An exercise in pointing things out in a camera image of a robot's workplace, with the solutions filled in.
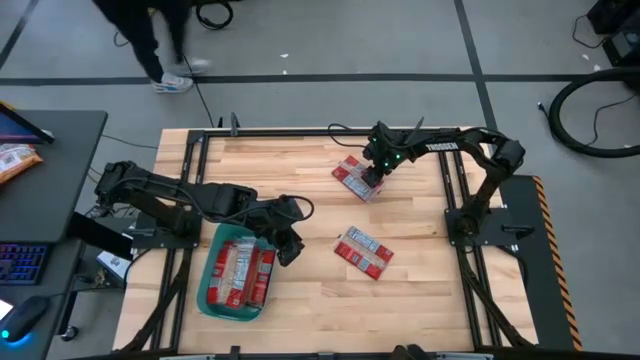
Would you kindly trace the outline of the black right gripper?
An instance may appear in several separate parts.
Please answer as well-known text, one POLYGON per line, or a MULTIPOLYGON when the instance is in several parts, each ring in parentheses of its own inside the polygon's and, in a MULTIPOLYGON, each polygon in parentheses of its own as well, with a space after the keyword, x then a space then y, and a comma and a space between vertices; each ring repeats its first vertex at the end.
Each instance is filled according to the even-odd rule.
POLYGON ((402 161, 402 152, 394 144, 396 134, 384 123, 378 121, 367 137, 368 144, 363 157, 371 162, 361 173, 362 181, 371 189, 378 186, 402 161))

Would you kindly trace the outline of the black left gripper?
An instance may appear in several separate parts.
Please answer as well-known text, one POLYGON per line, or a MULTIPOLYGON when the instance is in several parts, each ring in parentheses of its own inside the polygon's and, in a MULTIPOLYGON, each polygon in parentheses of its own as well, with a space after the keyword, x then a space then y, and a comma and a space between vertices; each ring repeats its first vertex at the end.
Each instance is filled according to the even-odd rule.
POLYGON ((256 215, 256 233, 266 238, 276 248, 279 264, 287 267, 304 248, 304 243, 293 229, 304 219, 294 196, 280 196, 262 202, 264 208, 256 215))

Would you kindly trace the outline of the teal plastic basket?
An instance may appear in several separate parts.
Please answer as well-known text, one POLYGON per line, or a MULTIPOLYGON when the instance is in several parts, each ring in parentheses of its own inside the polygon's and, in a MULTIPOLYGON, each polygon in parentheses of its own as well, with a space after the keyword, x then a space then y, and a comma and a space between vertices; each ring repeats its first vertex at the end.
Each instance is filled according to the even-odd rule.
POLYGON ((254 275, 254 271, 257 267, 258 253, 260 250, 275 250, 275 248, 268 244, 267 241, 263 238, 257 238, 253 236, 253 234, 239 226, 234 225, 220 225, 213 237, 211 242, 209 254, 207 256, 207 260, 205 263, 205 267, 202 273, 202 277, 199 284, 199 289, 197 293, 197 305, 199 310, 209 316, 223 318, 227 320, 240 321, 240 322, 248 322, 256 319, 259 314, 262 312, 263 308, 254 308, 247 305, 247 300, 250 293, 251 283, 254 275), (239 239, 241 237, 248 237, 255 240, 255 246, 258 250, 255 266, 250 271, 249 280, 247 282, 248 288, 246 291, 246 301, 244 305, 239 309, 231 309, 221 305, 209 305, 207 303, 207 288, 210 282, 211 275, 213 273, 214 264, 216 261, 216 257, 218 255, 219 250, 221 249, 223 243, 227 240, 239 239))

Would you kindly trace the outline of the white box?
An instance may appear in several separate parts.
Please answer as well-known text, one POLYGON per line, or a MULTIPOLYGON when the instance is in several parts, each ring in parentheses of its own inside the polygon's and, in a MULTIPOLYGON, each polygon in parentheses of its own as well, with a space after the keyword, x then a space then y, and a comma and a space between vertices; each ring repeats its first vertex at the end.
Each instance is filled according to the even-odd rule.
POLYGON ((101 251, 97 255, 96 261, 104 267, 111 276, 120 282, 125 280, 127 270, 131 265, 130 260, 120 258, 107 251, 101 251))

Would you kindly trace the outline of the black equipment box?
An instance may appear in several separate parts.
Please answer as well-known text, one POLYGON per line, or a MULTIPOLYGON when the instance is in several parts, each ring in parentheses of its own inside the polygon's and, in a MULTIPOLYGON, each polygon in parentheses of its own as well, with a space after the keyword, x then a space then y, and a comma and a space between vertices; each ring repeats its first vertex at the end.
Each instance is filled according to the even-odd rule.
POLYGON ((88 245, 126 260, 132 260, 133 241, 121 232, 116 232, 85 215, 75 212, 67 227, 70 238, 81 239, 88 245))

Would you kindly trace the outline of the black panel with hazard stripes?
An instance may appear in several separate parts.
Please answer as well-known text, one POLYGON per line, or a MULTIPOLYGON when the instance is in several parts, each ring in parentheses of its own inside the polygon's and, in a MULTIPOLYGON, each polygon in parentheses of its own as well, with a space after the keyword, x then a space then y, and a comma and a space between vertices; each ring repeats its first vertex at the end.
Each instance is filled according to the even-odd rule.
POLYGON ((583 343, 569 294, 542 180, 516 175, 500 187, 513 222, 534 228, 515 254, 489 248, 496 302, 530 342, 549 350, 581 351, 583 343))

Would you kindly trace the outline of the black desk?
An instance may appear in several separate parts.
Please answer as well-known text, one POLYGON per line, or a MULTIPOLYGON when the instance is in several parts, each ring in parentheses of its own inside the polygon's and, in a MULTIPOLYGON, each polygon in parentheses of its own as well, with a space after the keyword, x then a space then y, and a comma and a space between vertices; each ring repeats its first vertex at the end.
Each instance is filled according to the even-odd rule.
POLYGON ((43 161, 0 184, 0 242, 55 243, 66 236, 108 114, 99 110, 20 110, 53 133, 43 161))
POLYGON ((0 338, 0 360, 46 359, 66 307, 66 296, 62 296, 62 293, 67 292, 72 285, 83 247, 83 243, 77 239, 61 241, 53 246, 38 285, 0 285, 0 299, 14 306, 32 296, 53 295, 45 314, 22 340, 6 343, 0 338))

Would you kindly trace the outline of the person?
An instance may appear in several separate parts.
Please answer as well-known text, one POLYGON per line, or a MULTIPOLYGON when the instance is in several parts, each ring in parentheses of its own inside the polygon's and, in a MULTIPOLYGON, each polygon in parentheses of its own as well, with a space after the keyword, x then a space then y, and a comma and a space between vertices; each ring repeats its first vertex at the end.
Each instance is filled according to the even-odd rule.
POLYGON ((186 24, 190 17, 191 0, 91 1, 129 41, 137 61, 157 93, 184 93, 194 86, 193 75, 204 73, 210 68, 209 60, 188 60, 185 54, 186 24), (171 71, 163 69, 156 54, 158 42, 154 35, 150 9, 160 12, 167 23, 174 53, 171 71))

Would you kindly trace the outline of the backlit black keyboard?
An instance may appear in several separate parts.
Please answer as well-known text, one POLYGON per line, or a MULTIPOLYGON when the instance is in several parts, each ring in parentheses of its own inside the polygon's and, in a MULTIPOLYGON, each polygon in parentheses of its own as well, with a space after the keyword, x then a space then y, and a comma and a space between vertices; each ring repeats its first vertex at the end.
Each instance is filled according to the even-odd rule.
POLYGON ((38 285, 51 246, 40 243, 0 243, 0 285, 38 285))

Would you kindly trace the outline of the black computer mouse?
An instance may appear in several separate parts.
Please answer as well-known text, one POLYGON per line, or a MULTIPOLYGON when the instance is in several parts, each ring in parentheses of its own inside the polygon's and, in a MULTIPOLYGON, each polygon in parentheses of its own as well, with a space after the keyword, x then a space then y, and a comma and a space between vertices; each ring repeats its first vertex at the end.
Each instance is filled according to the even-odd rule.
POLYGON ((15 307, 0 327, 0 338, 7 343, 16 343, 27 336, 46 313, 50 299, 32 296, 15 307))

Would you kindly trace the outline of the black equipment case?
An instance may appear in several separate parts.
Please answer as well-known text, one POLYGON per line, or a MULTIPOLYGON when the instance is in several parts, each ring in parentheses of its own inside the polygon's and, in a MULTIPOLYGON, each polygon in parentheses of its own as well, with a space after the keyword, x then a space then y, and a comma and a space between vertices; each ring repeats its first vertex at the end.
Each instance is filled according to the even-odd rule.
POLYGON ((640 0, 597 0, 587 18, 612 66, 640 66, 640 0))

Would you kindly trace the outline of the orange snack bag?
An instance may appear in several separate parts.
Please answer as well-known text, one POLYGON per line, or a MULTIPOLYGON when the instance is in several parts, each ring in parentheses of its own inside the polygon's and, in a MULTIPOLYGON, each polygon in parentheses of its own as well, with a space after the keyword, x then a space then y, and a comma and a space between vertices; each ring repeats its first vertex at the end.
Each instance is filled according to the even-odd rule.
POLYGON ((43 159, 32 145, 0 144, 0 184, 42 162, 43 159))

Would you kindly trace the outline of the computer monitor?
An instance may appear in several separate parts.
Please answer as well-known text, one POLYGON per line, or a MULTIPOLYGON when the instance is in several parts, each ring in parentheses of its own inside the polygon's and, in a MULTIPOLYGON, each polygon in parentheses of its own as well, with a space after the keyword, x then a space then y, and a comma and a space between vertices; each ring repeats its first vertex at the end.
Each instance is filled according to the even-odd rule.
POLYGON ((33 125, 0 102, 0 144, 52 144, 52 133, 33 125))

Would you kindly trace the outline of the black aluminium table frame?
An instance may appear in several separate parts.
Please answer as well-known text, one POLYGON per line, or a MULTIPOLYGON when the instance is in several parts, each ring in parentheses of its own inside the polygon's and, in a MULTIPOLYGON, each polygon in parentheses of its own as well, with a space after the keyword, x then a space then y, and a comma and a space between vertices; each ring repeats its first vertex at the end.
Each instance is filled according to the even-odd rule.
POLYGON ((447 205, 438 159, 399 166, 366 203, 331 174, 361 136, 277 129, 260 136, 217 136, 196 146, 189 177, 254 188, 263 199, 302 197, 308 219, 296 224, 300 256, 273 271, 262 313, 249 322, 203 314, 196 302, 215 226, 202 227, 193 252, 178 349, 188 353, 389 352, 399 344, 426 350, 472 348, 457 256, 446 238, 447 205), (336 255, 354 226, 394 252, 374 280, 336 255))

